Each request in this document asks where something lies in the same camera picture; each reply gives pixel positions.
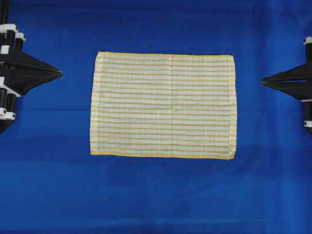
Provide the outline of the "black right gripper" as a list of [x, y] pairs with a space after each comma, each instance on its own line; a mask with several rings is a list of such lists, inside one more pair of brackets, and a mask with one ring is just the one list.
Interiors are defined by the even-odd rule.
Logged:
[[[306, 104], [304, 127], [312, 126], [312, 38], [304, 39], [306, 64], [263, 78], [262, 85], [303, 100]], [[306, 80], [306, 82], [289, 82]]]

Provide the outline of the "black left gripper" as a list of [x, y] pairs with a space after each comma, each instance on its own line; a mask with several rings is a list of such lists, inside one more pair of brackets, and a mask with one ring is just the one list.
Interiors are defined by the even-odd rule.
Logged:
[[[9, 62], [0, 61], [0, 119], [14, 121], [16, 118], [16, 99], [28, 94], [38, 86], [62, 77], [62, 71], [44, 61], [22, 52], [26, 41], [24, 33], [18, 31], [15, 24], [0, 26], [0, 54], [9, 55]], [[13, 76], [14, 68], [48, 71], [48, 73]]]

